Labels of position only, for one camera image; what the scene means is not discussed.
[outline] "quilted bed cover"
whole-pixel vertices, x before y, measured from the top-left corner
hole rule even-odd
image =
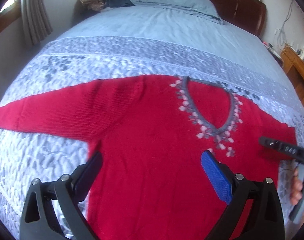
[[[162,8],[103,11],[47,44],[4,95],[9,102],[95,79],[163,74],[217,83],[251,99],[276,120],[295,127],[304,147],[304,108],[277,62],[254,35]],[[85,142],[0,129],[0,219],[19,239],[20,217],[33,178],[57,180],[85,163]],[[281,161],[278,193],[287,235],[293,164]],[[79,204],[86,214],[87,200]],[[64,234],[73,235],[57,202]]]

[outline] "metal screw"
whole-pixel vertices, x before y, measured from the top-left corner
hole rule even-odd
[[[38,184],[39,183],[39,179],[38,178],[35,178],[35,179],[33,179],[33,181],[32,181],[32,185],[36,185],[36,184]]]
[[[240,174],[240,173],[235,174],[235,177],[236,177],[237,180],[242,180],[242,179],[244,179],[244,176],[243,176],[242,174]]]
[[[61,176],[61,180],[62,180],[62,181],[68,180],[69,178],[70,178],[70,175],[69,175],[69,174],[63,174],[63,175]]]
[[[273,183],[273,179],[271,179],[271,178],[266,178],[265,181],[266,181],[268,184],[272,184],[272,183]]]

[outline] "light blue pillowcase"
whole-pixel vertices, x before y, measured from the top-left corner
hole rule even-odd
[[[210,0],[130,0],[136,6],[167,8],[223,24]]]

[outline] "wooden cabinet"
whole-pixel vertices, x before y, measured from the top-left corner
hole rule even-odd
[[[284,61],[283,70],[304,106],[304,61],[289,46],[284,47],[281,58]]]

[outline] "sweater sleeve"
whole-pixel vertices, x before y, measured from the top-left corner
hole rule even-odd
[[[89,142],[121,119],[142,92],[142,78],[95,80],[0,107],[0,128]]]

